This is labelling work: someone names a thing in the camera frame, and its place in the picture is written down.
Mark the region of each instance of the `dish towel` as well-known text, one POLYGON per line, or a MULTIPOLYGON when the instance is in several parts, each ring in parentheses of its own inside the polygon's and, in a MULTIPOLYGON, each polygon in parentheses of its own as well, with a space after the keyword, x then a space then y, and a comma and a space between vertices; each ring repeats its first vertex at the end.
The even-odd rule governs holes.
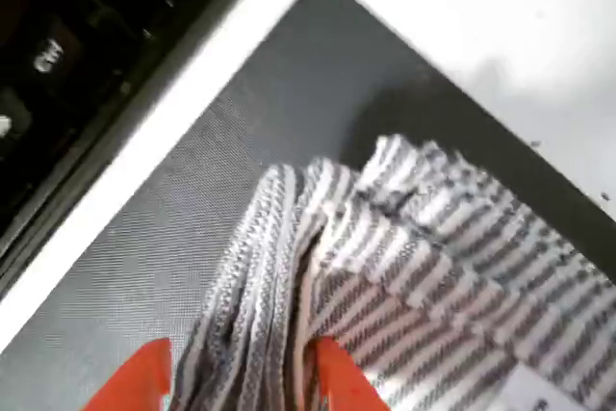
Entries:
POLYGON ((361 173, 271 167, 180 361, 172 410, 319 409, 334 337, 393 410, 484 410, 524 363, 616 409, 616 288, 489 173, 380 138, 361 173))

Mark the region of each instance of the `towel label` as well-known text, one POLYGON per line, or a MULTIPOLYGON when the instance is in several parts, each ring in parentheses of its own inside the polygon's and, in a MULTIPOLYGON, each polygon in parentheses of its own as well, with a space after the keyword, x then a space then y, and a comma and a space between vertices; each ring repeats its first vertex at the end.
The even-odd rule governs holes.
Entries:
POLYGON ((486 411, 586 411, 549 380, 518 364, 486 411))

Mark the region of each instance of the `keyboard key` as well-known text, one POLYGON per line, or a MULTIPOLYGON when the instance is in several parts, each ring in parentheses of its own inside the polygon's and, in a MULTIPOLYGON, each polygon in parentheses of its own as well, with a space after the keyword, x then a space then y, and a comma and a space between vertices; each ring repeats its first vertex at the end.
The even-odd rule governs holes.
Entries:
POLYGON ((19 144, 32 124, 32 115, 13 89, 0 89, 0 160, 19 144))
POLYGON ((70 76, 83 54, 82 42, 55 17, 43 37, 27 55, 30 75, 49 89, 58 89, 70 76))
POLYGON ((29 0, 0 0, 0 49, 8 43, 28 10, 29 0))

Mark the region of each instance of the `black keyboard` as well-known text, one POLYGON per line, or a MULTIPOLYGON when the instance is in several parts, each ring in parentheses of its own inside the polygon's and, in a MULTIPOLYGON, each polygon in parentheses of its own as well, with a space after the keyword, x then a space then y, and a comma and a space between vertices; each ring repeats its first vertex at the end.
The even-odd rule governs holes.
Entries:
POLYGON ((0 277, 54 169, 79 163, 96 140, 77 141, 118 118, 209 1, 0 0, 0 277))

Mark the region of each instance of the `striped towel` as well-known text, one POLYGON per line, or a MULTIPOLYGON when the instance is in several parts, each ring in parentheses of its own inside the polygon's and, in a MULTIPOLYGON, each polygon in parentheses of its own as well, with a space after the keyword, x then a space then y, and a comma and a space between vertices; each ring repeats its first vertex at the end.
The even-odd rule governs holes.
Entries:
POLYGON ((588 409, 616 409, 614 285, 435 143, 381 138, 359 174, 325 159, 268 170, 171 409, 319 409, 319 336, 393 410, 483 410, 519 362, 588 409))

